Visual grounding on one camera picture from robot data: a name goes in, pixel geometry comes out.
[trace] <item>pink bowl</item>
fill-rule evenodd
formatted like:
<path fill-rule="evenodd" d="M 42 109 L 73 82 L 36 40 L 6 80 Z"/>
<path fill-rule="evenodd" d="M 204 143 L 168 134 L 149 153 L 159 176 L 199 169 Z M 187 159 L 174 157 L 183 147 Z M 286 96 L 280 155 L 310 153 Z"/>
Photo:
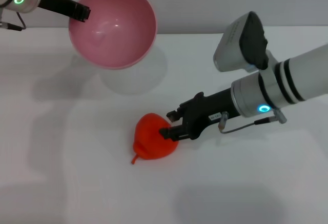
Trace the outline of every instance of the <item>pink bowl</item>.
<path fill-rule="evenodd" d="M 155 13 L 147 0 L 80 0 L 91 13 L 85 23 L 71 19 L 69 32 L 77 51 L 108 69 L 130 67 L 149 52 L 157 34 Z"/>

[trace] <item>cable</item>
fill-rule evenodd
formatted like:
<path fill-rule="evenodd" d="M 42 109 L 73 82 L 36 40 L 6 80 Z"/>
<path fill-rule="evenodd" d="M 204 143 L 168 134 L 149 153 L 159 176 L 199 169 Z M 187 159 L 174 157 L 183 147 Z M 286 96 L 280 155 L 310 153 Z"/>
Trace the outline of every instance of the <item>cable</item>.
<path fill-rule="evenodd" d="M 230 130 L 230 131 L 226 131 L 226 132 L 220 130 L 220 133 L 222 133 L 222 134 L 233 133 L 233 132 L 239 131 L 239 130 L 241 130 L 241 129 L 248 128 L 248 127 L 250 127 L 250 126 L 252 126 L 252 125 L 255 125 L 255 123 L 250 123 L 250 124 L 247 124 L 247 125 L 242 126 L 242 127 L 240 127 L 240 128 L 236 128 L 236 129 L 233 129 L 233 130 Z"/>
<path fill-rule="evenodd" d="M 23 24 L 23 30 L 25 30 L 26 29 L 26 24 L 24 23 L 23 18 L 21 17 L 21 15 L 18 12 L 16 12 L 16 13 L 17 13 L 17 16 L 18 16 L 20 22 Z"/>

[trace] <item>blue led light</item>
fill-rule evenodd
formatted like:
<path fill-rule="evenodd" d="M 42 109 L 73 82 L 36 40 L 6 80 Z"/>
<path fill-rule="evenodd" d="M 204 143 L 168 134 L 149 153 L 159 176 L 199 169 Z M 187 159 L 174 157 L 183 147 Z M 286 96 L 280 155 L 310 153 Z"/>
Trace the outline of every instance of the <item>blue led light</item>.
<path fill-rule="evenodd" d="M 268 105 L 260 105 L 258 107 L 258 111 L 261 112 L 261 113 L 267 113 L 271 110 L 271 107 L 268 106 Z"/>

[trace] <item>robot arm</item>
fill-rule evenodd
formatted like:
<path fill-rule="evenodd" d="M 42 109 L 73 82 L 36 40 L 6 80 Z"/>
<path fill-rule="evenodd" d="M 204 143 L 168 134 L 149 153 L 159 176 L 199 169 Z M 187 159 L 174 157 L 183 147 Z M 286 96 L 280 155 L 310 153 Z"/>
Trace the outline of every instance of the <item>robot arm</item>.
<path fill-rule="evenodd" d="M 75 20 L 85 22 L 90 8 L 72 0 L 0 0 L 0 8 L 17 13 L 29 13 L 37 7 L 50 10 Z"/>
<path fill-rule="evenodd" d="M 209 97 L 200 93 L 180 105 L 167 117 L 172 122 L 182 118 L 182 125 L 163 128 L 161 135 L 172 140 L 197 139 L 207 126 L 215 123 L 219 123 L 221 133 L 227 133 L 223 130 L 228 119 L 252 117 L 270 110 L 274 116 L 244 127 L 273 121 L 283 124 L 286 118 L 281 108 L 328 93 L 328 45 L 280 63 L 266 49 L 267 43 L 262 23 L 254 12 L 228 26 L 214 54 L 216 68 L 222 72 L 256 72 L 236 80 L 227 90 Z"/>

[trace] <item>black handle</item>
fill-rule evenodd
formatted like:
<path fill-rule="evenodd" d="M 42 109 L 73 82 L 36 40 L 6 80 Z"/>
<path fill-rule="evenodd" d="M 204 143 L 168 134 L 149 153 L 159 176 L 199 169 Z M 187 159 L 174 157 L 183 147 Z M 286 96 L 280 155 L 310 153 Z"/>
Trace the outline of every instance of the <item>black handle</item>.
<path fill-rule="evenodd" d="M 233 103 L 230 88 L 208 97 L 204 97 L 204 93 L 201 92 L 181 104 L 177 111 L 167 114 L 171 121 L 183 118 L 182 125 L 162 128 L 159 132 L 163 138 L 170 138 L 173 141 L 186 138 L 194 140 L 206 127 L 220 122 L 220 115 L 224 111 L 229 113 L 229 118 L 240 116 Z"/>
<path fill-rule="evenodd" d="M 80 22 L 85 22 L 90 15 L 90 8 L 73 0 L 41 0 L 40 8 L 50 10 Z"/>
<path fill-rule="evenodd" d="M 7 29 L 9 29 L 9 30 L 15 30 L 15 31 L 22 31 L 23 30 L 22 27 L 17 26 L 17 25 L 13 25 L 11 23 L 8 23 L 7 27 L 8 27 Z"/>

